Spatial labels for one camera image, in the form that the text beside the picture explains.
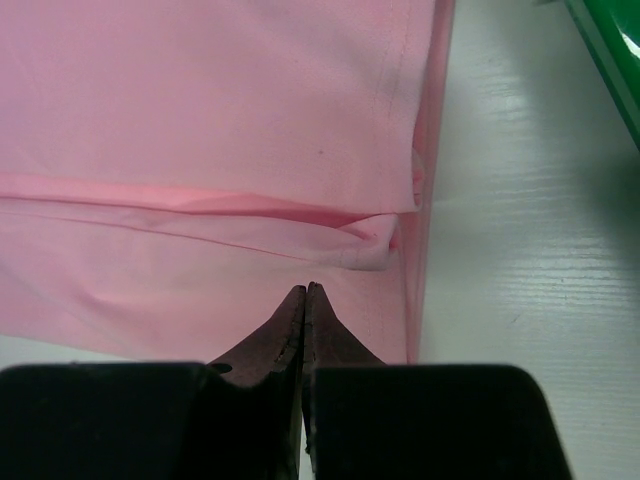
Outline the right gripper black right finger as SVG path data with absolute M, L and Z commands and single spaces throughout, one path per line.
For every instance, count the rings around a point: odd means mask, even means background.
M 513 365 L 388 365 L 318 283 L 305 305 L 303 417 L 318 479 L 568 479 L 545 395 Z

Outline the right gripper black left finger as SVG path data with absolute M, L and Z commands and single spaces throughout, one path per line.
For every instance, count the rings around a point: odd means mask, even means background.
M 211 363 L 1 373 L 5 479 L 295 479 L 306 290 Z

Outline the pink t-shirt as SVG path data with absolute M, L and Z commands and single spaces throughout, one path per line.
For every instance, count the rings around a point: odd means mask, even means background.
M 450 1 L 5 1 L 1 331 L 209 360 L 322 284 L 418 356 Z

